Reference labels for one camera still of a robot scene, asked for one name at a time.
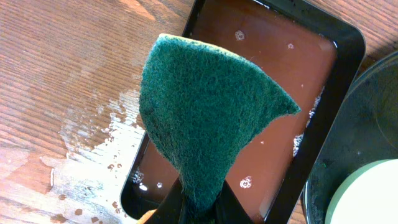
wood grain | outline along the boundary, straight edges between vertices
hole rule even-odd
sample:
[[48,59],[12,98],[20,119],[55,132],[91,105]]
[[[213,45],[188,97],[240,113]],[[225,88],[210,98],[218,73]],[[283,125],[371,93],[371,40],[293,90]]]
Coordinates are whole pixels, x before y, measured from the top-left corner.
[[[398,48],[398,2],[311,0]],[[0,0],[0,223],[132,223],[119,193],[144,133],[144,60],[193,0]],[[298,204],[290,223],[305,223]]]

round black plate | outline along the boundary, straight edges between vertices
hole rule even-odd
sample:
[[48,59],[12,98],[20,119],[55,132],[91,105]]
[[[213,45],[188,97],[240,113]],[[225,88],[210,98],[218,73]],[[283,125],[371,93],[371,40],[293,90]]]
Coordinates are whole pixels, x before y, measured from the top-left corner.
[[350,87],[304,188],[308,224],[322,224],[340,184],[370,162],[398,158],[398,52]]

dark green fabric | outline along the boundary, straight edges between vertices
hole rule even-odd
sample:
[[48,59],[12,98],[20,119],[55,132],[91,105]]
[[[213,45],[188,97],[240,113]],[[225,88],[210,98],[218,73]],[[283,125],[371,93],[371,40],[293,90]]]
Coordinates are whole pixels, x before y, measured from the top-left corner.
[[142,75],[142,120],[179,171],[196,214],[213,205],[236,156],[255,135],[273,119],[300,111],[258,66],[190,39],[160,35]]

wooden table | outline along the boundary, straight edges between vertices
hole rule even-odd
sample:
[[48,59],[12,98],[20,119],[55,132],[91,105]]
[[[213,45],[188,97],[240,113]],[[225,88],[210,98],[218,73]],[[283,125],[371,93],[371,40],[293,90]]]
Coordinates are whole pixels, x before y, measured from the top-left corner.
[[[310,2],[398,48],[398,1]],[[0,223],[133,223],[119,194],[144,133],[144,60],[193,0],[0,1]],[[291,223],[305,223],[297,207]]]

white round object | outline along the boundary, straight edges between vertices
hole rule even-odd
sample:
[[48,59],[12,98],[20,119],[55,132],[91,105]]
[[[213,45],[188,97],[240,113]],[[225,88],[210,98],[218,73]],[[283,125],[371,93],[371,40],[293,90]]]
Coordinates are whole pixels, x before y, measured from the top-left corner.
[[377,161],[352,173],[334,194],[326,224],[398,223],[398,159]]

